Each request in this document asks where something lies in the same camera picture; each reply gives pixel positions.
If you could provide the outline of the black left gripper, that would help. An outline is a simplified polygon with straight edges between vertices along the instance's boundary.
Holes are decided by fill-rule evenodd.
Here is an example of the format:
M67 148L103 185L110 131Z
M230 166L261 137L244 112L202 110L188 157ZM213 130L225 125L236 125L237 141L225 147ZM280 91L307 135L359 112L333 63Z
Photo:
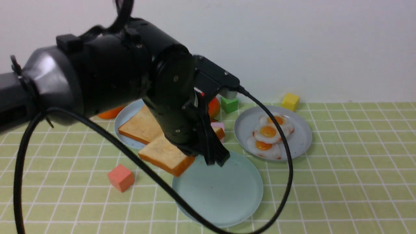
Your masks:
M184 100L179 95L162 94L144 97L143 101L164 136L184 154L203 155L207 165L220 167L230 158L212 129L207 104L198 91Z

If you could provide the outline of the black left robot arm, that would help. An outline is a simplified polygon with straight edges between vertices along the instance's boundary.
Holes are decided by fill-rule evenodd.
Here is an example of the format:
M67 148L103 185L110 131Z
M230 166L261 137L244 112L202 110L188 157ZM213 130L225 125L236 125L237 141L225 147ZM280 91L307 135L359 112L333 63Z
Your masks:
M1 74L1 133L48 108L86 118L142 99L169 142L186 155L223 166L229 151L210 126L208 102L218 88L197 92L220 68L141 18L90 41L72 34L36 49L23 68Z

